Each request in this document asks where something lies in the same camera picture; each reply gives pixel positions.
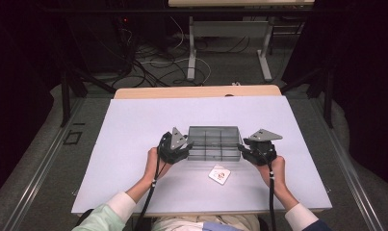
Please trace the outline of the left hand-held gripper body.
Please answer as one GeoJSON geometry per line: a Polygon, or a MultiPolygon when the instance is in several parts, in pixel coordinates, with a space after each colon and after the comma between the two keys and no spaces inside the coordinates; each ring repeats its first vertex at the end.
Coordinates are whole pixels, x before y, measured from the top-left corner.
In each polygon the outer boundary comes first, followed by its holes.
{"type": "Polygon", "coordinates": [[[174,165],[188,157],[188,153],[184,152],[187,137],[182,135],[180,131],[173,127],[170,132],[166,132],[160,139],[158,145],[159,157],[167,164],[174,165]]]}

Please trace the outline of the white table cover board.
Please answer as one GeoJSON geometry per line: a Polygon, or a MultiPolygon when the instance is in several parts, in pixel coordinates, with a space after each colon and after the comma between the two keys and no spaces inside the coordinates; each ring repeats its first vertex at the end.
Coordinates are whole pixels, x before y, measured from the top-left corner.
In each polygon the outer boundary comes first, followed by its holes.
{"type": "MultiPolygon", "coordinates": [[[[81,214],[133,186],[142,176],[146,152],[176,127],[233,125],[247,138],[259,129],[282,136],[275,142],[286,160],[286,183],[304,206],[314,211],[332,204],[312,160],[288,100],[283,96],[230,96],[111,101],[72,211],[81,214]]],[[[269,189],[248,161],[225,162],[231,171],[224,185],[208,177],[212,161],[175,164],[151,197],[137,206],[150,216],[248,214],[279,209],[269,189]]]]}

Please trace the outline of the black metal stand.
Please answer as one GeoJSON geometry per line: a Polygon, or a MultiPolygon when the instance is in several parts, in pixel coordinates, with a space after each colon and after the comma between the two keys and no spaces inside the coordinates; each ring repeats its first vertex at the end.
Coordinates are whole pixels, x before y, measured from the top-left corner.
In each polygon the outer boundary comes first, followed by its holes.
{"type": "Polygon", "coordinates": [[[280,89],[285,93],[293,88],[299,87],[305,82],[313,81],[313,84],[307,90],[309,98],[317,98],[321,92],[324,93],[323,100],[323,119],[329,128],[333,128],[332,124],[332,97],[334,87],[334,69],[331,67],[315,68],[309,73],[299,77],[294,82],[286,84],[280,89]]]}
{"type": "Polygon", "coordinates": [[[107,91],[115,93],[116,89],[96,79],[90,74],[79,68],[72,68],[61,72],[61,88],[62,88],[62,103],[63,103],[63,119],[61,126],[64,127],[71,118],[70,107],[70,92],[73,91],[77,97],[86,97],[88,90],[84,85],[84,81],[91,82],[95,86],[107,91]]]}

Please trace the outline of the aluminium floor rail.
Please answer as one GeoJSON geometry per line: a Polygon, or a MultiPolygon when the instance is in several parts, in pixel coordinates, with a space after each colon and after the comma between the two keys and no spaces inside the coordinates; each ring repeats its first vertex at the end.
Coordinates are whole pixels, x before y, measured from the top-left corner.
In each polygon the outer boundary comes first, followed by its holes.
{"type": "Polygon", "coordinates": [[[360,178],[346,149],[338,140],[335,131],[327,125],[327,122],[323,118],[323,108],[320,100],[312,99],[311,105],[335,149],[335,159],[344,175],[344,178],[346,179],[355,204],[357,205],[362,218],[365,220],[369,231],[385,231],[380,219],[376,215],[375,209],[370,202],[367,193],[360,182],[360,178]]]}
{"type": "Polygon", "coordinates": [[[89,101],[76,99],[65,126],[50,120],[18,164],[28,180],[18,191],[1,231],[70,231],[71,209],[80,189],[94,137],[86,117],[89,101]]]}

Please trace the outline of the person's left hand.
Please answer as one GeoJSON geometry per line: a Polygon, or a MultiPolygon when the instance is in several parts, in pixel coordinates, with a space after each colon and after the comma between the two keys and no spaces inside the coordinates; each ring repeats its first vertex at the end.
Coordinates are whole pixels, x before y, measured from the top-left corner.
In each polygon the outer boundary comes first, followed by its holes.
{"type": "Polygon", "coordinates": [[[152,182],[154,179],[161,179],[171,168],[171,164],[165,163],[158,155],[157,148],[152,147],[147,154],[146,166],[143,180],[152,182]]]}

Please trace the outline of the person's torso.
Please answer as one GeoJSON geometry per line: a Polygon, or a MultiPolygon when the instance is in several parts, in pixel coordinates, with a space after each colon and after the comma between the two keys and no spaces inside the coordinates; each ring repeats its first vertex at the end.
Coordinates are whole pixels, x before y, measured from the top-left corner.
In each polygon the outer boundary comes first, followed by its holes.
{"type": "Polygon", "coordinates": [[[255,215],[163,217],[151,231],[260,231],[260,222],[255,215]]]}

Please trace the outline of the clear plastic compartment box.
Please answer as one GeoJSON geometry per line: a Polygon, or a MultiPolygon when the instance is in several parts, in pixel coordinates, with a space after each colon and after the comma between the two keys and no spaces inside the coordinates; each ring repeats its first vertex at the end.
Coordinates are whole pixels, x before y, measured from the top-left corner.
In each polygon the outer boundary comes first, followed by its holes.
{"type": "Polygon", "coordinates": [[[188,134],[193,144],[189,161],[238,162],[241,135],[237,126],[191,126],[188,134]]]}

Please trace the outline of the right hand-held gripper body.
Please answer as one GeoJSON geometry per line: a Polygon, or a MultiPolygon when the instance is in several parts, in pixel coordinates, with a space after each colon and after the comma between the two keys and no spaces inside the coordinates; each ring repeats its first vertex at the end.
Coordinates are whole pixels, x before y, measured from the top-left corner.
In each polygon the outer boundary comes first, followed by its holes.
{"type": "Polygon", "coordinates": [[[248,138],[252,142],[247,144],[248,148],[243,153],[243,157],[257,166],[270,164],[277,156],[275,146],[272,143],[281,140],[282,136],[265,129],[259,129],[248,138]]]}

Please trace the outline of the white metal frame desk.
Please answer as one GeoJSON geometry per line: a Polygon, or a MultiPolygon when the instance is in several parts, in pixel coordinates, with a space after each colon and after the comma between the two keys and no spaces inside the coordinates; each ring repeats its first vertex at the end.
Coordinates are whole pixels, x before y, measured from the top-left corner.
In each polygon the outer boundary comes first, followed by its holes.
{"type": "MultiPolygon", "coordinates": [[[[237,10],[290,10],[292,7],[313,6],[315,0],[168,0],[168,5],[174,8],[188,8],[190,10],[205,10],[206,8],[228,8],[237,10]]],[[[188,80],[195,77],[196,48],[195,39],[199,37],[248,37],[263,40],[261,50],[257,51],[264,80],[269,82],[272,75],[267,62],[267,53],[272,37],[274,17],[268,16],[260,21],[242,19],[241,21],[197,21],[189,17],[190,56],[188,80]]]]}

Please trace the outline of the black computer tower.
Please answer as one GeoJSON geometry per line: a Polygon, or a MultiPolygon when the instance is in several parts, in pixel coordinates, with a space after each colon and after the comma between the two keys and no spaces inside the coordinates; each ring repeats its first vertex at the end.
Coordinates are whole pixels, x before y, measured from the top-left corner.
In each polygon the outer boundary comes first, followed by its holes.
{"type": "Polygon", "coordinates": [[[104,67],[128,74],[135,58],[135,34],[127,17],[96,17],[87,25],[102,46],[104,67]]]}

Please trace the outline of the person's right hand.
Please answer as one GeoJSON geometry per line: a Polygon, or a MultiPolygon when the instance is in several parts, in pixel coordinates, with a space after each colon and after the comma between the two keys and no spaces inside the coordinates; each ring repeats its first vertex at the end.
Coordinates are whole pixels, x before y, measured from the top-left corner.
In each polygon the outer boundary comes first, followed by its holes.
{"type": "Polygon", "coordinates": [[[257,166],[256,167],[261,174],[261,177],[265,184],[270,187],[271,180],[274,180],[274,189],[276,191],[285,188],[285,159],[282,156],[277,156],[270,167],[257,166]]]}

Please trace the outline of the small white square packet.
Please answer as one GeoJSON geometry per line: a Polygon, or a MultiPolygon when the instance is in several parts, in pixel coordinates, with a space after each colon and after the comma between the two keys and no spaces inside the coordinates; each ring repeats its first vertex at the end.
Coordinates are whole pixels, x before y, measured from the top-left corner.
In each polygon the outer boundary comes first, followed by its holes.
{"type": "Polygon", "coordinates": [[[230,176],[231,171],[220,165],[215,165],[208,174],[208,177],[220,185],[224,185],[230,176]]]}

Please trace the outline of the wooden table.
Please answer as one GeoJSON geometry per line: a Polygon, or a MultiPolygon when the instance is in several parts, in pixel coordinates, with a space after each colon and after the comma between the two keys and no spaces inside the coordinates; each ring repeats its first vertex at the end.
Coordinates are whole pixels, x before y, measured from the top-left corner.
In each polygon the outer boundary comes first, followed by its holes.
{"type": "Polygon", "coordinates": [[[256,86],[210,86],[210,87],[167,87],[119,89],[114,99],[148,98],[198,98],[233,96],[279,96],[281,91],[275,85],[256,86]]]}

